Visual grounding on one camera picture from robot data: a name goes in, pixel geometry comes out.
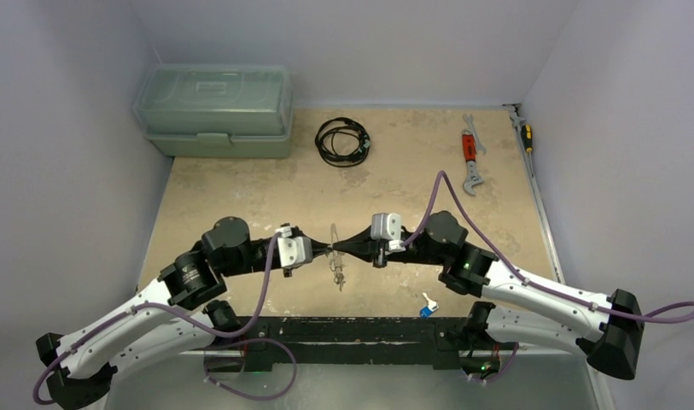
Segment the large metal keyring with keys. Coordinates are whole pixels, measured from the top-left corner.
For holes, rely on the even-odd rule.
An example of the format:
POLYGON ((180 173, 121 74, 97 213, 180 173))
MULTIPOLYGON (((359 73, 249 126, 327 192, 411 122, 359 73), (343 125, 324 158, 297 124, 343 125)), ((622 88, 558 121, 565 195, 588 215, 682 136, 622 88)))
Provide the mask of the large metal keyring with keys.
MULTIPOLYGON (((330 226, 330 244, 334 245, 339 241, 336 223, 332 223, 330 226)), ((346 283, 344 276, 344 263, 342 260, 342 253, 339 251, 331 250, 329 258, 330 270, 334 276, 334 283, 338 287, 340 292, 343 291, 343 287, 346 283)))

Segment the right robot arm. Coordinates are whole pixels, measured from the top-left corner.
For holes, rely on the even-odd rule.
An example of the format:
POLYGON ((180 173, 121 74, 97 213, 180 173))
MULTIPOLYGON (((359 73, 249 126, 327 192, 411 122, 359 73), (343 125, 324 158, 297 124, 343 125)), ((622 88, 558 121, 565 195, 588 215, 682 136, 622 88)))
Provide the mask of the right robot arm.
POLYGON ((447 211, 431 214, 413 242, 397 214, 375 214, 370 227, 333 244, 335 251, 374 267, 389 262, 434 265, 449 290, 475 296, 464 327, 469 346, 532 344, 585 357, 593 369, 633 380, 644 325, 635 295, 579 290, 520 270, 511 271, 493 252, 467 242, 468 231, 447 211))

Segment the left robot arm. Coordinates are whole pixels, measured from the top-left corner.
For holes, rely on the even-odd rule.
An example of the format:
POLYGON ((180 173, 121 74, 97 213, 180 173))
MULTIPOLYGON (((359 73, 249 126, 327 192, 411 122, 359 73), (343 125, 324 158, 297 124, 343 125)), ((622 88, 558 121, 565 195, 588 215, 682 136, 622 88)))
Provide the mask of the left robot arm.
POLYGON ((329 251, 294 225, 253 239, 245 220, 217 221, 127 302, 73 333, 41 336, 36 348, 45 369, 32 388, 33 401, 82 409, 138 367, 212 344, 231 348, 255 327, 273 271, 290 274, 329 251), (219 296, 228 277, 255 272, 264 275, 260 295, 252 316, 241 322, 219 296))

